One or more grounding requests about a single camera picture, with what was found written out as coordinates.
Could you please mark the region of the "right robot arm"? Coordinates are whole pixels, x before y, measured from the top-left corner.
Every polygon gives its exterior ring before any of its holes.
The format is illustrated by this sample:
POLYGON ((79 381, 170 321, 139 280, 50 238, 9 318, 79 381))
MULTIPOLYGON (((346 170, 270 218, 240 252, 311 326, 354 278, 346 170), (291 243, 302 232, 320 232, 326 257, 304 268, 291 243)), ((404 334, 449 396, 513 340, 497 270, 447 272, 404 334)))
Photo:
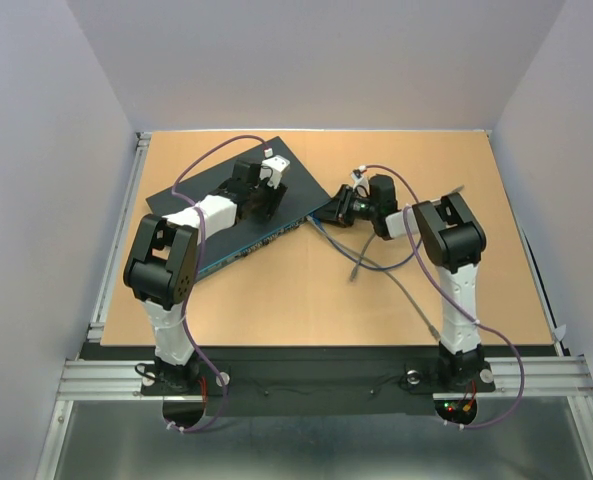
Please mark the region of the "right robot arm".
POLYGON ((394 181, 387 175, 367 179, 354 172, 355 184, 344 184, 313 217, 350 227, 357 220, 371 223, 384 240, 418 237, 439 280, 442 330, 436 378, 448 390, 458 390, 485 368, 476 315, 476 278, 487 240, 480 223, 458 192, 438 200, 401 208, 394 181))

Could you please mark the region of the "grey ethernet cable long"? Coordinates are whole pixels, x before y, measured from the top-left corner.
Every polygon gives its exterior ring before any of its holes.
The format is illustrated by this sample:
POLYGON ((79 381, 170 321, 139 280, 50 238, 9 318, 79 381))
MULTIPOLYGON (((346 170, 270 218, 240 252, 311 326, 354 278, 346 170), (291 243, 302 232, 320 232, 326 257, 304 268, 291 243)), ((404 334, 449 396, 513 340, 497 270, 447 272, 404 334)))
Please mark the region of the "grey ethernet cable long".
POLYGON ((350 271, 350 275, 349 275, 349 281, 353 282, 356 280, 356 277, 358 276, 358 272, 360 268, 364 268, 370 271, 376 271, 376 272, 386 272, 387 268, 384 267, 378 267, 378 266, 368 266, 368 261, 366 259, 366 254, 367 254, 367 250, 369 248, 369 246, 371 245, 371 243, 373 242, 373 240, 376 238, 376 234, 372 233, 368 239, 366 240, 365 244, 363 245, 362 249, 360 250, 360 253, 355 257, 355 265, 352 267, 352 270, 350 271))

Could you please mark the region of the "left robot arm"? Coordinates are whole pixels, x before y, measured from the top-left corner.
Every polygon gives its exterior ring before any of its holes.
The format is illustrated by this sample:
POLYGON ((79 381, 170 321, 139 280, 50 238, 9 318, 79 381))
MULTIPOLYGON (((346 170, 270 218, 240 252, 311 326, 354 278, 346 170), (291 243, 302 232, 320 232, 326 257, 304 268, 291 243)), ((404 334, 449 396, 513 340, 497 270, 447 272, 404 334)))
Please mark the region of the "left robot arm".
POLYGON ((197 386, 198 353, 185 332, 185 314, 206 240, 249 217, 271 218, 287 191, 283 177, 289 167, 280 155, 260 163, 238 160, 232 176, 202 200, 174 214, 141 219, 123 281, 143 305, 154 333, 154 367, 137 369, 145 379, 178 394, 197 386))

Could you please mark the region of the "grey ethernet cable short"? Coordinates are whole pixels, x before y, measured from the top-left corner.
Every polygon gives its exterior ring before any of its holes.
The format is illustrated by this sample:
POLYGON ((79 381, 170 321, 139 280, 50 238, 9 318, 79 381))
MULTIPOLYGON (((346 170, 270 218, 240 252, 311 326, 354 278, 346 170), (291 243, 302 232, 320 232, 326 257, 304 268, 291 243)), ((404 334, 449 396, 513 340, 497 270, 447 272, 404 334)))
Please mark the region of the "grey ethernet cable short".
POLYGON ((392 273, 386 270, 384 267, 381 267, 376 262, 368 259, 366 257, 359 258, 356 261, 356 265, 354 270, 357 271, 359 267, 367 268, 367 264, 371 264, 375 271, 380 273, 384 273, 390 280, 394 282, 394 284, 402 291, 402 293, 406 296, 407 300, 410 302, 412 307, 415 309, 416 313, 420 316, 421 320, 424 322, 425 326, 427 327, 430 335, 433 337, 434 340, 438 341, 440 339, 440 334, 438 329, 434 326, 434 324, 430 321, 424 310, 420 307, 418 302, 415 300, 413 295, 408 291, 408 289, 402 284, 400 280, 398 280, 392 273))

